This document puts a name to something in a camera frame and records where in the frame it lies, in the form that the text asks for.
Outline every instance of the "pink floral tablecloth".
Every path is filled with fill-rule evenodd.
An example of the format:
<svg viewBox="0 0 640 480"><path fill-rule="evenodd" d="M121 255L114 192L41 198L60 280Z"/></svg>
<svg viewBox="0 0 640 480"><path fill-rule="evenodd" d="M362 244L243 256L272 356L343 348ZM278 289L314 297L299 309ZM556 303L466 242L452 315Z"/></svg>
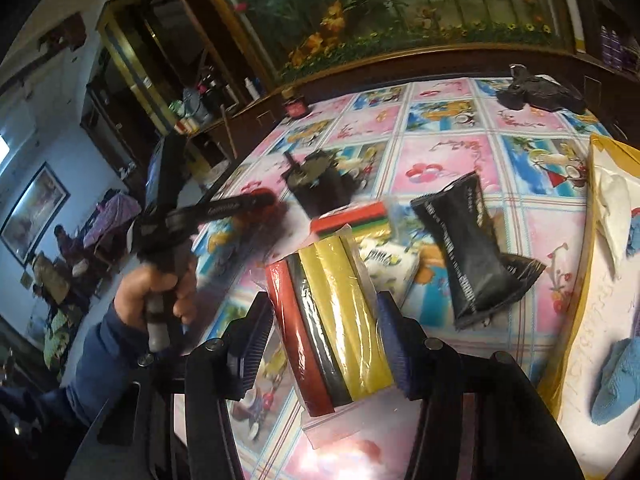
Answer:
<svg viewBox="0 0 640 480"><path fill-rule="evenodd" d="M394 196L402 206L400 229L420 250L433 240L420 229L409 201L440 190L469 171L481 177L484 196L501 248L537 258L548 265L523 300L485 326L457 332L446 270L420 269L402 306L431 336L458 351L489 356L510 352L532 381L537 381L563 321L574 288L582 249L586 211L586 155L592 132L608 135L590 113L549 113L530 108L513 111L495 98L510 80L456 78L389 86L315 104L311 115L277 126L240 165L224 193L269 187L290 202L286 236L272 257L299 248L309 219L287 192L280 174L282 156L292 150L302 159L322 148L364 177L355 201ZM220 336L229 321L242 316L258 286L250 279L249 260L226 295L203 340ZM271 337L264 369L282 357L277 335ZM395 479L404 478L417 417L399 417L384 428L361 431L338 446L313 450L300 428L300 407L288 368L258 375L261 392L273 396L258 433L247 420L232 426L246 478L252 479ZM184 436L184 408L178 399L177 433Z"/></svg>

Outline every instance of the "black plastic bag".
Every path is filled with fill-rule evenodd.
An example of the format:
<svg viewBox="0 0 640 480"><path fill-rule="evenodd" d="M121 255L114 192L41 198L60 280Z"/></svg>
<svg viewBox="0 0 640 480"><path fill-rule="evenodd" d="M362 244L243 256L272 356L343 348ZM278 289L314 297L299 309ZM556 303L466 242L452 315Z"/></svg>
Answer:
<svg viewBox="0 0 640 480"><path fill-rule="evenodd" d="M475 173L411 206L443 253L456 328L521 300L545 269L537 260L500 254Z"/></svg>

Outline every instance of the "black object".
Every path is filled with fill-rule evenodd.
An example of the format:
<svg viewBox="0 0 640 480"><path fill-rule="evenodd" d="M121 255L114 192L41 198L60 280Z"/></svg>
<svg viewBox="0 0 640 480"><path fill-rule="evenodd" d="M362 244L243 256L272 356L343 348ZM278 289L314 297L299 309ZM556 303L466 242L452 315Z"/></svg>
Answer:
<svg viewBox="0 0 640 480"><path fill-rule="evenodd" d="M66 479L175 479L173 394L185 394L191 478L244 480L226 400L242 399L253 386L272 325L273 305L260 292L222 338L180 358L141 358L123 395L89 428Z"/></svg>
<svg viewBox="0 0 640 480"><path fill-rule="evenodd" d="M307 155L302 165L291 153L284 156L290 168L282 177L309 218L349 205L356 182L349 173L340 174L333 156L318 150Z"/></svg>
<svg viewBox="0 0 640 480"><path fill-rule="evenodd" d="M524 65L510 65L513 82L506 90L498 90L495 96L502 106L522 110L525 103L548 112L567 108L574 114L584 113L586 103L573 89L553 83L543 77L533 76Z"/></svg>
<svg viewBox="0 0 640 480"><path fill-rule="evenodd" d="M463 394L474 394L471 478L583 480L562 431L507 352L490 359L457 352L403 317L389 292L378 295L385 354L396 381L424 399L405 479L453 480L459 468Z"/></svg>
<svg viewBox="0 0 640 480"><path fill-rule="evenodd" d="M476 173L462 176L441 192L415 198L411 207L444 255L456 328L521 300L545 269L537 260L500 254L495 235L492 231L488 235L488 214Z"/></svg>
<svg viewBox="0 0 640 480"><path fill-rule="evenodd" d="M276 196L268 189L210 202L215 190L209 189L196 205L178 209L178 195L186 181L184 147L184 138L176 133L158 143L149 165L145 209L134 220L127 237L129 251L137 254L141 262L152 263L160 271L177 276L186 272L191 254L189 237L197 232L199 224L276 202ZM174 303L173 291L149 294L146 298L146 326L152 352L169 346L180 350L182 325L172 314Z"/></svg>
<svg viewBox="0 0 640 480"><path fill-rule="evenodd" d="M394 377L409 362L420 372L414 396L423 399L422 409L406 480L455 480L465 466L476 480L584 480L561 430L509 354L496 352L490 359L457 354L403 317L388 292L379 300L387 314L380 330ZM243 479L226 399L238 400L253 383L258 350L264 351L273 321L271 309L261 292L247 316L231 322L222 338L189 356L141 360L129 389L110 400L89 429L67 480L175 480L173 393L185 393L191 479ZM248 334L254 335L249 341ZM237 363L243 355L250 355L254 365L240 376ZM469 393L475 410L467 465L460 452L463 398Z"/></svg>

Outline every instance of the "framed picture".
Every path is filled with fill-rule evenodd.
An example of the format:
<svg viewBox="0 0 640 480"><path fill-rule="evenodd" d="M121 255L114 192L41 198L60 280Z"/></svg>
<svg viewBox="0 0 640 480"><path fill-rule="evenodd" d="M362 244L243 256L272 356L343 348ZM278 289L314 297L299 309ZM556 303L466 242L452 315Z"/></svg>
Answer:
<svg viewBox="0 0 640 480"><path fill-rule="evenodd" d="M9 252L25 267L69 193L45 162L27 184L0 229Z"/></svg>

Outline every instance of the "bottle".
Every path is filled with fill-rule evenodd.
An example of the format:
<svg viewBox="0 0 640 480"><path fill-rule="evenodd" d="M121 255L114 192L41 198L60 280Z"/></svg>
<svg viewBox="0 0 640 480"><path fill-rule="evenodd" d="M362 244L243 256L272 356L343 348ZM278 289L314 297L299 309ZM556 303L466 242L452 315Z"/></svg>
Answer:
<svg viewBox="0 0 640 480"><path fill-rule="evenodd" d="M247 91L249 92L249 94L251 95L251 98L254 101L257 101L258 99L260 99L260 94L258 94L258 91L255 89L254 84L251 82L251 80L248 77L244 78L244 86L246 86Z"/></svg>
<svg viewBox="0 0 640 480"><path fill-rule="evenodd" d="M293 86L282 91L282 98L284 99L284 109L291 119L301 119L311 113L305 98L296 94L296 89Z"/></svg>
<svg viewBox="0 0 640 480"><path fill-rule="evenodd" d="M602 61L605 65L613 65L613 55L611 52L611 36L609 31L603 26L600 27L600 43L602 45Z"/></svg>
<svg viewBox="0 0 640 480"><path fill-rule="evenodd" d="M613 68L622 70L622 46L615 30L611 31L611 57Z"/></svg>
<svg viewBox="0 0 640 480"><path fill-rule="evenodd" d="M207 110L217 119L222 117L220 106L228 107L227 98L223 89L223 84L216 77L213 67L205 67L204 76L198 86L198 91L202 96Z"/></svg>

